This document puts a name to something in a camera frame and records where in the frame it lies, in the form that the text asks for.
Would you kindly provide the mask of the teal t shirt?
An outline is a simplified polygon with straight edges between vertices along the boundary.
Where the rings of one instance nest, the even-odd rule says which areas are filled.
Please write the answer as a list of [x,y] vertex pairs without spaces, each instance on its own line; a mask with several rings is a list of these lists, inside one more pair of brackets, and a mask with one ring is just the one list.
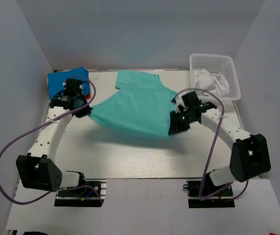
[[159,75],[120,70],[115,87],[115,94],[93,106],[94,122],[128,134],[168,137],[176,92],[164,86]]

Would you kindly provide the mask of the white t shirt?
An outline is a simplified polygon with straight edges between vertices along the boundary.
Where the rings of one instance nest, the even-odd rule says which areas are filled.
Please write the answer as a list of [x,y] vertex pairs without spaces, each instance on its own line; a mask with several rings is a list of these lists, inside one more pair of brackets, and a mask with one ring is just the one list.
[[217,97],[229,95],[229,83],[220,74],[210,73],[207,70],[195,72],[193,87],[210,91]]

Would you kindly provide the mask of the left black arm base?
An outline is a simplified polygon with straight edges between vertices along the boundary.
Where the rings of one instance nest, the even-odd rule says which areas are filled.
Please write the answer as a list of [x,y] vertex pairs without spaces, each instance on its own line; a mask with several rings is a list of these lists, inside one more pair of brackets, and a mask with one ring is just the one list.
[[55,207],[100,208],[105,200],[106,180],[85,180],[91,188],[59,190],[56,193]]

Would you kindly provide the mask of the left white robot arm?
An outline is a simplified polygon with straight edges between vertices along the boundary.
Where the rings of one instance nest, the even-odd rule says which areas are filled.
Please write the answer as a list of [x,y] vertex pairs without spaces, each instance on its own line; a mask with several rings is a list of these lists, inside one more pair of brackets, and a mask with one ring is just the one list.
[[55,156],[66,127],[73,117],[91,114],[92,108],[83,93],[88,79],[73,76],[63,82],[63,90],[51,100],[45,125],[26,155],[16,160],[17,170],[25,188],[56,192],[70,188],[75,195],[86,191],[83,173],[64,171],[55,164]]

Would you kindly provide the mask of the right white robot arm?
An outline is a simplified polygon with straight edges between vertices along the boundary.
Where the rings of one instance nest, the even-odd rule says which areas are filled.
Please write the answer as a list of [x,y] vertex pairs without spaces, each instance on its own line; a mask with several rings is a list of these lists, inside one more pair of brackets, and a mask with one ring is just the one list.
[[170,112],[169,135],[188,131],[190,124],[198,122],[214,132],[230,148],[229,164],[211,172],[204,168],[201,184],[210,195],[221,191],[222,185],[245,182],[271,170],[267,140],[262,134],[251,134],[224,121],[224,108],[218,109],[212,102],[202,102],[196,92],[174,97],[176,105]]

